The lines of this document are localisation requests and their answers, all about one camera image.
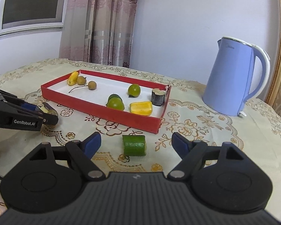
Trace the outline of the dark sugarcane piece cut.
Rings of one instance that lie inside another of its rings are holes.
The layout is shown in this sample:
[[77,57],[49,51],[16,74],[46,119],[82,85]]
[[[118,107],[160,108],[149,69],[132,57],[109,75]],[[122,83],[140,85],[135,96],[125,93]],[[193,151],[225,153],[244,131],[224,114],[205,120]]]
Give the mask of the dark sugarcane piece cut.
[[50,114],[58,116],[57,111],[53,107],[51,107],[47,102],[43,102],[37,105],[35,111],[39,112],[41,115]]

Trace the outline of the green cucumber piece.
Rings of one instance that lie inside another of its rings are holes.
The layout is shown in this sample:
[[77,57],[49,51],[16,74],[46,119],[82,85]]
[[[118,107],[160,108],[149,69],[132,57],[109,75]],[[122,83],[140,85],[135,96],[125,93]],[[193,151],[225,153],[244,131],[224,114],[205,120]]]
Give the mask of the green cucumber piece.
[[144,135],[123,135],[123,154],[125,156],[145,156],[146,140]]
[[111,94],[109,97],[108,97],[108,101],[106,103],[106,106],[108,105],[109,101],[113,98],[117,98],[117,99],[120,99],[122,101],[122,98],[118,95],[118,94]]

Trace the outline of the yellow fruit piece small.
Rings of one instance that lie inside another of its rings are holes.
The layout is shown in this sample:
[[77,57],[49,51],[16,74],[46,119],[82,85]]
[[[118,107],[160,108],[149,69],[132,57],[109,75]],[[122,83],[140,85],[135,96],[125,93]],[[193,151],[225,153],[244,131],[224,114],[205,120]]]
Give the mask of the yellow fruit piece small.
[[78,71],[72,72],[71,75],[69,76],[69,78],[67,79],[67,84],[69,86],[76,85],[78,77],[79,77],[79,72]]

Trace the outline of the brown longan fruit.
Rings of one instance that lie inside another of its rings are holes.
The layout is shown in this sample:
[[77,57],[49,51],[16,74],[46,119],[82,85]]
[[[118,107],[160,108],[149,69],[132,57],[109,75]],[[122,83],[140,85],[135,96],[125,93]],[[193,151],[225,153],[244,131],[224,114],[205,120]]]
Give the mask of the brown longan fruit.
[[86,82],[87,82],[87,79],[84,76],[78,76],[77,81],[76,81],[77,85],[80,85],[80,86],[85,85]]

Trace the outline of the brown longan with stem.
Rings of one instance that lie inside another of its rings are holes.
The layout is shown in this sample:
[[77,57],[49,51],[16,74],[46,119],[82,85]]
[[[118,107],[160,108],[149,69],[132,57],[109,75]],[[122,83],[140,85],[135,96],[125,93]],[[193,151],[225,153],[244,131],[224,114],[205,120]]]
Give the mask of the brown longan with stem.
[[82,87],[87,87],[88,90],[96,90],[97,83],[95,81],[89,81],[87,85],[81,85],[81,86],[74,87],[68,93],[71,93],[73,90],[75,90],[77,88],[82,88]]

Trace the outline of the green round fruit near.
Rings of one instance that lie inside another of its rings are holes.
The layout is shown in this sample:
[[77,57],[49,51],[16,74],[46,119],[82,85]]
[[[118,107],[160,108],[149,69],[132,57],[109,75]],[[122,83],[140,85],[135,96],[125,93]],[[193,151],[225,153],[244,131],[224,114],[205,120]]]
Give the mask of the green round fruit near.
[[118,97],[111,98],[107,103],[107,107],[119,111],[124,111],[125,109],[124,103]]

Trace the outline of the green cucumber piece in tray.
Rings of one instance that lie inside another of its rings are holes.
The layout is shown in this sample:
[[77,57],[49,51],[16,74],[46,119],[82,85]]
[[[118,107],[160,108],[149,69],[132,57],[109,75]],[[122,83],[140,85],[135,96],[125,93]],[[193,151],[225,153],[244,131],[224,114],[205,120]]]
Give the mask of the green cucumber piece in tray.
[[109,101],[113,98],[117,98],[117,99],[120,99],[122,101],[122,98],[118,95],[118,94],[111,94],[109,97],[108,97],[108,101],[106,103],[106,106],[108,105]]

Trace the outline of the yellow fruit piece large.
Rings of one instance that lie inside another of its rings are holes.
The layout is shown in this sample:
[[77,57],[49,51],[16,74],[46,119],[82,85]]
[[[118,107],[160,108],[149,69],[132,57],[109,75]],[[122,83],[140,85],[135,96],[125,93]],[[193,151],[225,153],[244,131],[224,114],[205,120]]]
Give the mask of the yellow fruit piece large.
[[142,116],[150,116],[153,112],[153,105],[151,101],[134,102],[130,104],[130,112]]

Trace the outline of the dark sugarcane stump piece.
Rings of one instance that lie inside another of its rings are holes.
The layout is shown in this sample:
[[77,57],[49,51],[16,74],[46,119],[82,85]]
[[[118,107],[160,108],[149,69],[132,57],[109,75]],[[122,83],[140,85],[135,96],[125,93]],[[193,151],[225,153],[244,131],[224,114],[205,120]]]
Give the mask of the dark sugarcane stump piece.
[[158,88],[152,89],[151,102],[154,106],[162,106],[165,101],[165,91]]

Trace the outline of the red shallow tray box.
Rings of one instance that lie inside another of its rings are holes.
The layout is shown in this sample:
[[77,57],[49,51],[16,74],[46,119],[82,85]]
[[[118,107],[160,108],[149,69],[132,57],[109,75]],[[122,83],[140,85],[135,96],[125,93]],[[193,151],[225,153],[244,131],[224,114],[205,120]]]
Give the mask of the red shallow tray box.
[[[97,83],[96,90],[79,88],[68,93],[74,86],[67,84],[70,74],[61,76],[41,86],[43,97],[52,102],[72,108],[74,110],[93,115],[98,118],[136,128],[150,133],[158,133],[161,119],[166,111],[170,97],[171,86],[160,83],[118,76],[108,73],[78,70],[81,76]],[[131,84],[138,84],[141,88],[139,97],[129,97],[128,88]],[[150,116],[141,116],[130,113],[132,102],[145,102],[151,100],[152,89],[165,91],[165,102],[162,106],[153,106]],[[106,103],[111,94],[118,94],[125,105],[124,111],[108,108]]]

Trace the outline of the embroidered cream tablecloth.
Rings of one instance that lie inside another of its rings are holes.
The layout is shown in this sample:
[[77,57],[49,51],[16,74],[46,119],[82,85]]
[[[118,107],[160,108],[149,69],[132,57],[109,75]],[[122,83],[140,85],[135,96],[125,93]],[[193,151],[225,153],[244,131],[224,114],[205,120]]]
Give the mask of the embroidered cream tablecloth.
[[40,132],[0,129],[0,176],[40,142],[62,146],[70,140],[83,140],[95,131],[101,134],[102,146],[93,162],[103,172],[168,173],[180,161],[171,145],[172,134],[179,132],[191,141],[202,140],[211,146],[231,142],[244,151],[270,177],[273,193],[267,210],[281,220],[281,117],[271,106],[259,99],[251,99],[245,105],[245,117],[229,117],[210,110],[203,103],[201,96],[205,87],[198,82],[67,59],[47,59],[2,74],[0,88],[41,105],[44,98],[40,87],[44,83],[80,69],[171,85],[159,132],[145,133],[146,156],[127,157],[123,154],[123,135],[141,135],[141,130],[53,104],[59,115],[55,128],[44,127]]

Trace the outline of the blue electric kettle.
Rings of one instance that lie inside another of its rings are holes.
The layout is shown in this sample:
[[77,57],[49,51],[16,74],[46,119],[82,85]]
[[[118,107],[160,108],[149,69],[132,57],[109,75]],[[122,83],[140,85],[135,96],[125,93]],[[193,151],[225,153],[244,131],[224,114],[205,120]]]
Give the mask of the blue electric kettle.
[[[218,53],[203,94],[203,102],[228,116],[243,116],[245,103],[257,97],[270,76],[270,57],[261,47],[233,37],[218,40]],[[262,64],[258,86],[250,92],[255,60]]]

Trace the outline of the green round fruit far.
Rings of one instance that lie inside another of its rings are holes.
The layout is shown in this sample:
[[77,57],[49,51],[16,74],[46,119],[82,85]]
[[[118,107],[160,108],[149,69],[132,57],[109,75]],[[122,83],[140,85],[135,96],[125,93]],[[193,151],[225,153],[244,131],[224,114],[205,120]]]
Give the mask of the green round fruit far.
[[141,87],[138,84],[131,84],[128,88],[128,96],[130,98],[137,98],[141,94]]

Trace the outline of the beige floral curtain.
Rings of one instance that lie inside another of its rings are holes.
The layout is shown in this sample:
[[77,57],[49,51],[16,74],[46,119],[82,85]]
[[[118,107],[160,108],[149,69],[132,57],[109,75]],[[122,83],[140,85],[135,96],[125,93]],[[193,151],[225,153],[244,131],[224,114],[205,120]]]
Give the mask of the beige floral curtain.
[[138,0],[68,0],[59,57],[130,67]]

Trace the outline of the window with white frame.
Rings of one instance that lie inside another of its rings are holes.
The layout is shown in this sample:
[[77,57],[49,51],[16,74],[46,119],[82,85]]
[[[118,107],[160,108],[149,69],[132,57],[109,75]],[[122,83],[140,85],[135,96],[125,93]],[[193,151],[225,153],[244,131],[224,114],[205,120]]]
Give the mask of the window with white frame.
[[62,27],[65,0],[0,0],[0,35]]

